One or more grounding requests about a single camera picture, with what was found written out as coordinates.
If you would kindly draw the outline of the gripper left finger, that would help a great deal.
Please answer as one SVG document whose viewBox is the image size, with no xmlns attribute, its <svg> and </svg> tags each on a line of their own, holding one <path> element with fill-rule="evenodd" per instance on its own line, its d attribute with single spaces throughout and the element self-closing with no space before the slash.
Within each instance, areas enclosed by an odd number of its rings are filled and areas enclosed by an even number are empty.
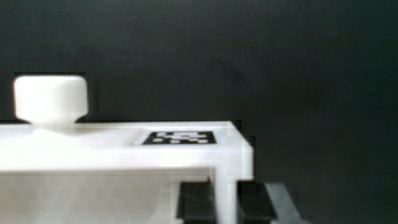
<svg viewBox="0 0 398 224">
<path fill-rule="evenodd" d="M 182 224 L 216 224 L 214 194 L 209 182 L 179 184 L 175 218 Z"/>
</svg>

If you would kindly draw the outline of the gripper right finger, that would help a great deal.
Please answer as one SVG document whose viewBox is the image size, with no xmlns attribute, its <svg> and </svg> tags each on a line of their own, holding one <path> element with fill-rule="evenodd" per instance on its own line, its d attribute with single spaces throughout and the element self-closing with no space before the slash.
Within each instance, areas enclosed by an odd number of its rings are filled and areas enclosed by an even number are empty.
<svg viewBox="0 0 398 224">
<path fill-rule="evenodd" d="M 303 224 L 282 183 L 238 183 L 238 224 Z"/>
</svg>

